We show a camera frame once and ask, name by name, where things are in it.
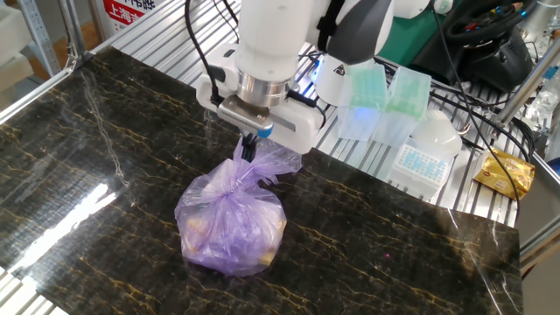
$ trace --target green panel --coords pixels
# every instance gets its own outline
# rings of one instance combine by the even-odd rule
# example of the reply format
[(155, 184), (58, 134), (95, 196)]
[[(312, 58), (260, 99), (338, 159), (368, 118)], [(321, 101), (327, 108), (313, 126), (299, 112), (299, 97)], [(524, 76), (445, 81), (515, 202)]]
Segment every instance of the green panel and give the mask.
[(438, 29), (430, 10), (412, 19), (395, 17), (387, 43), (379, 56), (407, 67)]

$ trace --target yellow packet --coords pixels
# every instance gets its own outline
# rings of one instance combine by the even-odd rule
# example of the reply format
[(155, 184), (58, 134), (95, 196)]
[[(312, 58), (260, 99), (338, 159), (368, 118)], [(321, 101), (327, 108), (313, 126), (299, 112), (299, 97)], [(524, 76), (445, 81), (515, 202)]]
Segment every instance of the yellow packet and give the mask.
[[(492, 148), (492, 151), (506, 167), (509, 175), (511, 175), (511, 178), (514, 180), (515, 187), (517, 187), (517, 193), (519, 194), (519, 199), (525, 197), (531, 188), (531, 184), (533, 184), (535, 167), (517, 157), (507, 154), (506, 152), (502, 152), (495, 148)], [(474, 180), (484, 186), (494, 189), (498, 193), (508, 196), (513, 200), (515, 199), (515, 191), (508, 176), (504, 170), (501, 169), (496, 159), (488, 151), (480, 157), (479, 173), (474, 177)]]

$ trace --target black cable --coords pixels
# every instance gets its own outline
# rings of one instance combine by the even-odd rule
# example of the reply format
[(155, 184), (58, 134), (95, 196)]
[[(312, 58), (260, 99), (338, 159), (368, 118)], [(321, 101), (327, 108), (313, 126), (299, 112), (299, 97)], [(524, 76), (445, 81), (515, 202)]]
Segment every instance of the black cable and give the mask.
[[(457, 80), (458, 88), (461, 91), (461, 94), (463, 95), (463, 97), (465, 97), (465, 101), (466, 101), (467, 97), (466, 97), (465, 90), (463, 89), (463, 85), (461, 84), (461, 79), (459, 78), (459, 74), (457, 73), (457, 69), (455, 69), (455, 66), (453, 65), (453, 57), (449, 53), (449, 49), (447, 48), (447, 43), (445, 42), (444, 29), (442, 28), (441, 24), (439, 23), (438, 14), (436, 13), (436, 9), (434, 8), (434, 4), (433, 4), (432, 1), (430, 1), (430, 8), (431, 8), (431, 12), (434, 16), (434, 19), (436, 20), (437, 28), (439, 29), (439, 33), (441, 35), (441, 40), (444, 44), (444, 50), (445, 50), (445, 54), (447, 55), (449, 65), (451, 67), (451, 70), (453, 71), (455, 79)], [(494, 153), (494, 151), (492, 150), (492, 146), (490, 145), (490, 143), (488, 143), (488, 141), (486, 140), (486, 138), (482, 134), (482, 131), (480, 131), (480, 126), (476, 123), (476, 120), (474, 119), (473, 109), (471, 108), (470, 104), (468, 102), (466, 102), (465, 105), (466, 105), (466, 108), (468, 110), (469, 117), (471, 118), (472, 125), (474, 125), (474, 128), (479, 133), (480, 139), (482, 139), (482, 142), (488, 148), (488, 150), (492, 154), (493, 158), (496, 159), (496, 162), (498, 162), (498, 165), (500, 165), (501, 169), (506, 173), (507, 178), (509, 179), (509, 182), (511, 183), (512, 187), (514, 188), (515, 201), (517, 202), (517, 213), (519, 214), (522, 210), (521, 210), (521, 205), (519, 203), (519, 192), (517, 191), (517, 186), (515, 185), (514, 179), (511, 177), (511, 174), (509, 173), (506, 166), (504, 166), (504, 164), (500, 161), (498, 156)]]
[[(379, 64), (383, 64), (383, 65), (385, 66), (385, 72), (386, 72), (387, 74), (389, 74), (389, 75), (394, 75), (394, 74), (395, 74), (396, 70), (392, 68), (392, 65), (388, 64), (387, 62), (385, 62), (385, 61), (383, 61), (383, 60), (381, 60), (381, 59), (377, 59), (377, 58), (375, 58), (375, 62), (377, 62), (377, 63), (379, 63)], [(456, 89), (454, 89), (454, 88), (449, 88), (449, 87), (445, 87), (445, 86), (443, 86), (443, 85), (434, 84), (433, 82), (432, 82), (432, 86), (433, 86), (434, 88), (444, 89), (444, 90), (446, 90), (446, 91), (453, 92), (453, 93), (458, 97), (458, 99), (459, 99), (460, 101), (465, 102), (465, 99), (462, 98), (462, 97), (459, 97), (459, 95), (457, 94), (458, 90), (456, 90)], [(467, 107), (464, 107), (464, 106), (460, 105), (459, 103), (457, 103), (457, 102), (455, 102), (455, 101), (452, 101), (452, 100), (449, 100), (449, 99), (447, 99), (447, 98), (444, 98), (443, 96), (441, 96), (441, 95), (439, 95), (439, 94), (436, 94), (436, 93), (434, 93), (434, 92), (430, 92), (430, 96), (432, 96), (432, 97), (434, 97), (434, 98), (440, 100), (441, 102), (445, 102), (445, 103), (447, 103), (447, 104), (449, 104), (449, 105), (452, 105), (453, 107), (455, 107), (455, 108), (457, 108), (457, 109), (461, 109), (461, 110), (463, 110), (463, 111), (465, 111), (465, 112), (468, 111)], [(472, 95), (469, 95), (469, 94), (467, 95), (467, 97), (468, 97), (469, 99), (471, 99), (472, 101), (474, 101), (474, 102), (484, 102), (484, 103), (486, 103), (484, 100), (479, 99), (479, 98), (476, 98), (476, 97), (474, 97), (474, 96), (472, 96)], [(487, 104), (487, 103), (486, 103), (485, 106), (481, 106), (481, 107), (482, 107), (482, 108), (490, 108), (490, 110), (492, 110), (495, 114), (499, 114), (501, 110), (500, 110), (499, 108), (493, 108), (493, 106), (499, 105), (499, 104), (502, 104), (502, 103), (505, 103), (505, 102), (508, 102), (508, 101), (509, 101), (509, 100), (500, 101), (500, 102), (497, 102), (497, 103), (494, 103), (494, 104)], [(492, 126), (492, 127), (495, 128), (496, 130), (498, 130), (501, 134), (503, 134), (504, 136), (506, 136), (507, 138), (509, 138), (509, 139), (514, 143), (514, 145), (517, 146), (517, 147), (519, 148), (521, 154), (523, 155), (523, 158), (524, 158), (527, 162), (529, 162), (529, 157), (532, 157), (532, 156), (533, 156), (533, 152), (535, 152), (535, 140), (534, 140), (534, 138), (533, 138), (533, 131), (531, 130), (531, 128), (530, 128), (525, 122), (522, 122), (520, 119), (515, 118), (515, 117), (514, 117), (514, 119), (512, 119), (512, 123), (514, 124), (514, 126), (515, 126), (517, 129), (520, 130), (520, 132), (523, 134), (523, 137), (524, 137), (524, 138), (527, 140), (527, 142), (528, 142), (528, 148), (529, 148), (529, 151), (528, 151), (528, 152), (524, 149), (524, 147), (522, 146), (522, 144), (519, 143), (519, 141), (518, 141), (514, 136), (512, 136), (509, 132), (507, 132), (506, 130), (504, 130), (503, 128), (501, 128), (500, 126), (498, 126), (497, 124), (495, 124), (494, 122), (492, 122), (492, 121), (486, 119), (483, 115), (481, 115), (481, 114), (479, 114), (479, 113), (476, 113), (476, 112), (474, 112), (473, 114), (474, 114), (477, 118), (479, 118), (482, 122), (484, 122), (484, 123), (486, 123), (486, 124)]]
[[(442, 101), (442, 102), (446, 102), (446, 103), (452, 105), (453, 107), (455, 107), (455, 108), (457, 108), (457, 109), (461, 109), (461, 110), (463, 110), (463, 111), (465, 111), (465, 112), (467, 112), (467, 113), (468, 113), (468, 111), (469, 111), (469, 110), (468, 110), (468, 109), (469, 109), (468, 107), (462, 106), (461, 104), (459, 104), (459, 103), (457, 103), (457, 102), (455, 102), (455, 101), (446, 99), (446, 98), (444, 98), (444, 97), (441, 96), (441, 95), (438, 95), (438, 94), (435, 94), (435, 93), (433, 93), (433, 92), (430, 92), (430, 96), (432, 96), (432, 97), (434, 97), (434, 98), (437, 98), (438, 100), (440, 100), (440, 101)], [(488, 119), (487, 119), (486, 117), (484, 117), (483, 115), (481, 115), (481, 114), (479, 114), (479, 113), (476, 113), (476, 112), (472, 112), (472, 115), (475, 116), (475, 117), (477, 117), (477, 118), (479, 118), (483, 123), (487, 123), (487, 124), (490, 125), (492, 128), (495, 128), (495, 129), (498, 130), (501, 134), (503, 134), (504, 136), (506, 136), (507, 138), (509, 138), (509, 140), (511, 140), (511, 141), (515, 144), (515, 146), (519, 148), (519, 150), (520, 150), (521, 154), (523, 155), (524, 159), (525, 159), (527, 162), (529, 161), (529, 154), (527, 153), (527, 151), (525, 150), (525, 148), (523, 148), (522, 144), (519, 143), (519, 141), (518, 141), (514, 136), (512, 136), (509, 132), (507, 132), (505, 129), (503, 129), (502, 127), (498, 126), (498, 125), (495, 124), (494, 122), (488, 120)]]
[(202, 52), (202, 48), (200, 48), (199, 41), (196, 40), (196, 36), (194, 35), (193, 26), (191, 25), (190, 14), (191, 14), (191, 0), (185, 0), (186, 30), (188, 31), (189, 36), (191, 37), (194, 48), (196, 48), (196, 51), (199, 53), (200, 59), (202, 60), (202, 64), (204, 64), (204, 68), (206, 69), (208, 78), (210, 78), (210, 83), (212, 83), (212, 96), (210, 96), (210, 101), (212, 101), (212, 103), (215, 105), (219, 105), (220, 103), (223, 102), (223, 98), (220, 96), (220, 90), (218, 89), (218, 85), (216, 84), (216, 79), (212, 75), (212, 72), (210, 72), (210, 65), (208, 65), (208, 60), (204, 56), (204, 53)]
[(223, 1), (224, 4), (226, 5), (226, 9), (229, 12), (229, 15), (231, 15), (231, 18), (235, 21), (237, 25), (239, 25), (239, 20), (237, 19), (234, 10), (231, 8), (231, 5), (229, 5), (228, 0), (221, 0), (221, 1)]
[(239, 34), (237, 34), (235, 28), (229, 23), (228, 19), (221, 13), (220, 8), (218, 8), (218, 4), (216, 3), (216, 0), (212, 0), (212, 1), (213, 1), (213, 6), (216, 8), (218, 13), (220, 13), (221, 18), (223, 18), (224, 21), (226, 21), (227, 25), (229, 25), (229, 28), (231, 28), (231, 30), (234, 31), (235, 36), (237, 37), (237, 41), (235, 41), (235, 43), (239, 44)]
[(535, 57), (535, 63), (539, 63), (539, 51), (536, 50), (536, 44), (535, 44), (535, 42), (534, 42), (534, 41), (530, 41), (530, 42), (527, 42), (527, 43), (525, 43), (525, 44), (533, 44), (533, 47), (535, 48), (535, 56), (536, 56), (536, 57)]

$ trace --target white box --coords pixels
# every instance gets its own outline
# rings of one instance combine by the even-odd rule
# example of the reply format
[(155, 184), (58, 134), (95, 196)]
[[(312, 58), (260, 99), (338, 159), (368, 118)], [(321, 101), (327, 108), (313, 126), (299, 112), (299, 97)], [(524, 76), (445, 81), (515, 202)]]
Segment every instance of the white box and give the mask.
[(452, 159), (422, 152), (408, 140), (399, 150), (387, 180), (407, 187), (410, 194), (429, 200), (445, 185), (451, 170)]

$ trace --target metal grate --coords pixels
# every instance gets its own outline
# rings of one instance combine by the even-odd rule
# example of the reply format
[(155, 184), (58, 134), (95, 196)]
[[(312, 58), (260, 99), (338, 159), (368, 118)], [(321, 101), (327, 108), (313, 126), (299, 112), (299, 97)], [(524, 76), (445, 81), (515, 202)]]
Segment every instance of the metal grate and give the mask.
[(59, 307), (40, 296), (31, 280), (23, 282), (0, 268), (0, 314), (66, 315)]

